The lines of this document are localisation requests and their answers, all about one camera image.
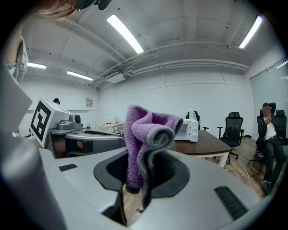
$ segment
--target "ceiling light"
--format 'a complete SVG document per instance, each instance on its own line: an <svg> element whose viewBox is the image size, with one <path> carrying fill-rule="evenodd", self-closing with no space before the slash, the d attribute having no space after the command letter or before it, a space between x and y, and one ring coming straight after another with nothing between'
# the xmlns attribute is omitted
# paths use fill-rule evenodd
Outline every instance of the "ceiling light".
<svg viewBox="0 0 288 230"><path fill-rule="evenodd" d="M244 40L241 42L241 44L239 45L240 48L244 48L247 43L250 41L250 39L253 37L253 35L255 34L255 32L257 31L257 29L259 28L260 24L262 22L262 18L261 17L257 17L255 22L253 23L253 26L251 27L251 29L249 30L248 34L246 35L246 37L244 38Z"/></svg>
<svg viewBox="0 0 288 230"><path fill-rule="evenodd" d="M137 53L143 52L143 49L139 45L138 41L115 14L108 18L107 22L109 22L127 40L127 42L129 42Z"/></svg>
<svg viewBox="0 0 288 230"><path fill-rule="evenodd" d="M32 63L32 62L28 62L27 65L28 65L28 66L31 66L31 67L46 69L46 65L40 65L40 64L36 64L36 63Z"/></svg>
<svg viewBox="0 0 288 230"><path fill-rule="evenodd" d="M280 66L278 66L278 67L276 67L276 68L277 68L277 69L279 69L280 67L282 67L282 66L286 65L287 63L288 63L288 61L286 61L286 62L282 63Z"/></svg>
<svg viewBox="0 0 288 230"><path fill-rule="evenodd" d="M84 79L89 80L89 81L93 80L93 78L91 78L91 77L87 77L87 76L84 76L84 75L81 75L81 74L78 74L78 73L74 73L74 72L71 72L71 71L68 71L67 73L70 74L70 75L76 76L76 77L84 78Z"/></svg>

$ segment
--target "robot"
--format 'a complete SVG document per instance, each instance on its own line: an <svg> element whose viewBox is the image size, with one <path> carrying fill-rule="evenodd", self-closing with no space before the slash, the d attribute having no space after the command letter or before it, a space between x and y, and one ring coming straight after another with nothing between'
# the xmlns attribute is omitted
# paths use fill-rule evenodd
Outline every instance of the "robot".
<svg viewBox="0 0 288 230"><path fill-rule="evenodd" d="M126 229L122 185L128 152L124 137L90 133L78 115L44 98L39 104L50 113L38 108L31 121L32 133L43 148L13 137L31 100L2 62L0 71L5 95L0 99L0 174L18 206L44 229ZM83 140L85 149L56 159L52 140L57 135ZM260 201L219 166L178 152L166 151L155 159L155 165L162 173L151 190L148 207L132 229L246 229L273 197Z"/></svg>

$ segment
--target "wall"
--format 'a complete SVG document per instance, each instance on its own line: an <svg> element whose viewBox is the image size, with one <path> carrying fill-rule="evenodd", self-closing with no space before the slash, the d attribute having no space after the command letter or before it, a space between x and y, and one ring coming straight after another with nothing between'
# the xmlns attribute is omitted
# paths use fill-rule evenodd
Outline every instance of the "wall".
<svg viewBox="0 0 288 230"><path fill-rule="evenodd" d="M23 136L29 133L28 128L32 120L33 111L41 96L49 100L53 100L56 97L59 98L60 105L64 109L81 116L81 122L84 127L90 124L94 128L99 109L99 97L96 89L71 81L28 75L24 77L21 87L33 103L20 124L20 135ZM86 107L86 98L93 99L93 107Z"/></svg>
<svg viewBox="0 0 288 230"><path fill-rule="evenodd" d="M258 138L256 117L259 115L262 104L264 102L278 101L278 105L280 106L280 103L282 103L282 100L276 100L276 98L279 97L276 94L282 96L281 92L283 89L281 86L277 85L276 87L273 75L271 75L270 72L261 72L271 68L271 66L278 63L285 56L286 52L282 45L279 41L274 40L274 43L263 52L263 54L251 65L250 70L245 74L245 78L250 79L251 90L253 92L254 119L252 139L254 140L257 140Z"/></svg>
<svg viewBox="0 0 288 230"><path fill-rule="evenodd" d="M185 117L196 110L200 125L218 137L217 126L225 127L225 118L238 111L244 118L245 135L253 130L253 99L250 83L241 72L221 67L165 69L137 75L100 90L99 121L119 116L125 121L129 105L151 111Z"/></svg>
<svg viewBox="0 0 288 230"><path fill-rule="evenodd" d="M266 70L270 66L279 62L286 56L286 52L278 41L265 49L263 54L251 65L250 70L247 71L245 77L248 79Z"/></svg>

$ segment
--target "black pants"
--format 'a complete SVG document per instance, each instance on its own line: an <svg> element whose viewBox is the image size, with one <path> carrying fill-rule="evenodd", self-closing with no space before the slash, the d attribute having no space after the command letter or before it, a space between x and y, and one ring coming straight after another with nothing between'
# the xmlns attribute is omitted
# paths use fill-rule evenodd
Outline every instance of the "black pants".
<svg viewBox="0 0 288 230"><path fill-rule="evenodd" d="M272 137L266 140L264 148L266 156L266 173L263 180L271 182L273 186L279 177L286 156L278 137ZM273 170L274 157L276 158L277 164Z"/></svg>

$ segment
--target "microwave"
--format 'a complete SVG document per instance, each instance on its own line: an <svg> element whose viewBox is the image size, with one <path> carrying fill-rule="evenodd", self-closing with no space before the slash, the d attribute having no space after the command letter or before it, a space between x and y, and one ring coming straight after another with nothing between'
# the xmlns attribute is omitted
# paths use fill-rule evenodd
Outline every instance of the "microwave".
<svg viewBox="0 0 288 230"><path fill-rule="evenodd" d="M198 121L195 119L184 119L183 125L177 133L175 140L198 141Z"/></svg>

